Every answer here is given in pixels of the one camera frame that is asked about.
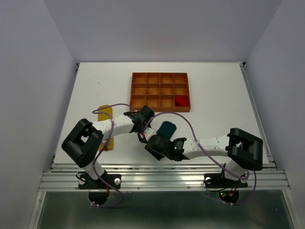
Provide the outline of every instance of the orange compartment tray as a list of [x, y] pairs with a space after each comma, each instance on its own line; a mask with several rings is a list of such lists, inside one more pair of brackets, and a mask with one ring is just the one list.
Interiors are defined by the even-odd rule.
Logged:
[[[188, 107], [175, 104], [182, 95]], [[187, 73], [132, 73], [130, 105], [140, 110], [144, 105], [155, 112], [189, 112], [191, 109]]]

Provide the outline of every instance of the red object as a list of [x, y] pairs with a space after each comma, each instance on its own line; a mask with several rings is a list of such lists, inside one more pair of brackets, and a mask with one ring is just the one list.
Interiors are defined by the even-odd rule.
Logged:
[[175, 97], [176, 106], [189, 106], [189, 102], [183, 95], [178, 95]]

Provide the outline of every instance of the white backdrop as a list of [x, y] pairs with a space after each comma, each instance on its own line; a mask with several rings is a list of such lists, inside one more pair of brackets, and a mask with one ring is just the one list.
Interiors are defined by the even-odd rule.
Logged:
[[0, 228], [28, 227], [75, 77], [75, 61], [40, 0], [0, 7]]
[[77, 62], [246, 61], [280, 0], [44, 0]]
[[276, 164], [305, 226], [305, 1], [284, 0], [246, 64]]

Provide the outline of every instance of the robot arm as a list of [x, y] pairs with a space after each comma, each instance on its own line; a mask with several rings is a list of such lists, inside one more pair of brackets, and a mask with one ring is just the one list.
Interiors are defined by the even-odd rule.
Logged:
[[[232, 128], [228, 135], [201, 139], [196, 142], [189, 138], [177, 138], [173, 141], [156, 135], [151, 128], [144, 133], [147, 139], [145, 149], [156, 159], [167, 157], [170, 160], [182, 161], [200, 156], [228, 156], [231, 160], [226, 168], [236, 175], [243, 175], [247, 170], [263, 168], [263, 141], [241, 129]], [[238, 178], [224, 171], [224, 178], [237, 181]]]
[[[206, 156], [193, 139], [177, 138], [170, 141], [157, 135], [151, 128], [147, 128], [142, 135], [145, 125], [153, 116], [154, 112], [147, 106], [139, 112], [126, 112], [113, 119], [112, 136], [137, 133], [139, 140], [146, 143], [145, 149], [158, 160], [167, 157], [170, 160], [181, 161]], [[93, 165], [93, 161], [101, 142], [109, 137], [111, 125], [110, 120], [91, 123], [87, 119], [82, 119], [61, 146], [71, 159], [94, 180], [97, 180], [98, 176], [93, 167], [96, 168], [99, 176], [105, 172], [99, 163], [96, 162]], [[231, 129], [228, 135], [202, 139], [199, 143], [211, 156], [229, 156], [232, 160], [227, 163], [226, 168], [237, 175], [241, 176], [247, 170], [262, 169], [262, 140], [238, 128]], [[224, 172], [224, 178], [238, 180], [227, 172]]]

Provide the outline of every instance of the white table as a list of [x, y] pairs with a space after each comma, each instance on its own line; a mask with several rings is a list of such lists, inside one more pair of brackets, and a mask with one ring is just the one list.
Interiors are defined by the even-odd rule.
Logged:
[[[260, 136], [239, 63], [81, 63], [69, 108], [56, 150], [54, 165], [75, 164], [61, 149], [61, 144], [76, 123], [87, 118], [97, 121], [92, 110], [104, 104], [129, 103], [133, 72], [188, 73], [191, 111], [182, 113], [194, 126], [197, 137], [209, 138], [226, 135], [230, 128], [238, 127]], [[113, 108], [113, 116], [128, 111], [128, 107]], [[152, 128], [157, 130], [163, 121], [176, 124], [172, 139], [192, 138], [187, 123], [180, 117], [164, 114], [154, 119]], [[220, 163], [229, 160], [215, 157]], [[138, 141], [136, 134], [114, 138], [114, 150], [103, 152], [99, 163], [120, 165], [201, 165], [213, 164], [207, 157], [175, 162], [167, 158], [157, 161]], [[264, 150], [263, 163], [268, 164]]]

